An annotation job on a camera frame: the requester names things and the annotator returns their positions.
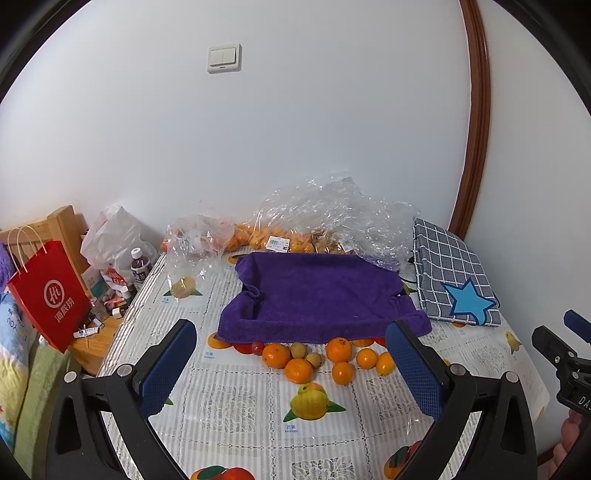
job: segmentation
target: red paper bag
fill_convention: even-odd
[[[90,301],[60,241],[50,241],[8,281],[20,308],[47,342],[65,352]]]

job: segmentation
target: checkered fabric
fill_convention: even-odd
[[[427,316],[433,320],[477,325],[471,315],[450,314],[453,297],[441,282],[461,287],[471,278],[479,295],[495,300],[478,256],[453,233],[420,218],[414,222],[414,263],[418,298]],[[496,305],[485,315],[485,325],[501,324],[501,314]]]

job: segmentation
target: bottle label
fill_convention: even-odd
[[[146,278],[148,278],[148,274],[150,273],[151,265],[147,264],[143,267],[132,268],[131,273],[134,275],[134,280],[137,284],[142,284]]]

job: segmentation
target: white logo on red bag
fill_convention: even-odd
[[[62,303],[64,303],[64,287],[57,280],[50,280],[45,284],[43,296],[45,297],[45,303],[47,303],[48,307],[57,309]]]

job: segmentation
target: white plastic bag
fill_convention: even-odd
[[[122,291],[131,285],[131,251],[140,247],[152,264],[158,257],[156,249],[140,238],[140,227],[121,206],[111,205],[100,212],[82,241],[80,253],[91,267],[100,270],[103,278],[114,290]]]

